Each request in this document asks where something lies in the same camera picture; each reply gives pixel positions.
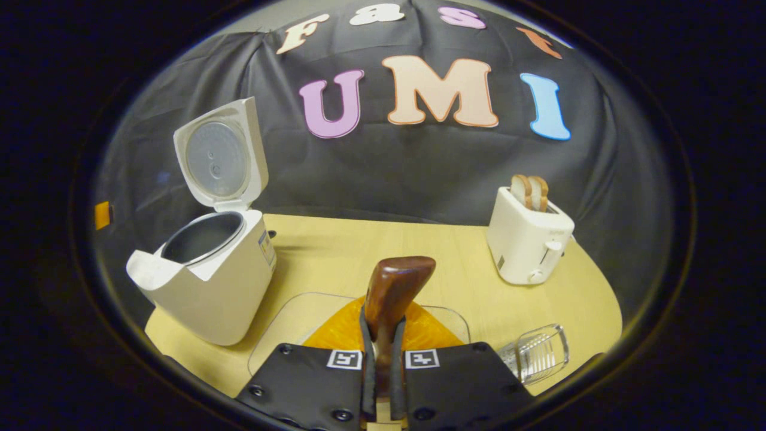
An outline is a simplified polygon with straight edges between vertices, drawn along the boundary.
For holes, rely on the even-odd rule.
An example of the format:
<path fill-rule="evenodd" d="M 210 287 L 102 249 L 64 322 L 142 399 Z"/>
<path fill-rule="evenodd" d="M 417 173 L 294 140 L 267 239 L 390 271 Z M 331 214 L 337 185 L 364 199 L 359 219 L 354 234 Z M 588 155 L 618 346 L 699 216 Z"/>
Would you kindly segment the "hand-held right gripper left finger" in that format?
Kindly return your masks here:
<path fill-rule="evenodd" d="M 329 347 L 306 341 L 352 305 L 352 333 Z M 361 298 L 295 296 L 279 309 L 247 360 L 251 379 L 237 400 L 274 420 L 309 430 L 362 430 L 377 419 L 374 360 L 361 326 Z"/>

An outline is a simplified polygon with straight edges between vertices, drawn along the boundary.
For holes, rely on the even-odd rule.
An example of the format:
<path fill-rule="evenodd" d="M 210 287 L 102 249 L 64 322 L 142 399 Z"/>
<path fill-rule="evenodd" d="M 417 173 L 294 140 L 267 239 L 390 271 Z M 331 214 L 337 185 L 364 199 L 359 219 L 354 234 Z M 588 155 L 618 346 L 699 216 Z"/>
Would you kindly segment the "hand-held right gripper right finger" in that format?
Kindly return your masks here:
<path fill-rule="evenodd" d="M 405 430 L 488 430 L 533 403 L 486 342 L 465 339 L 465 321 L 410 305 L 393 330 L 390 419 Z"/>

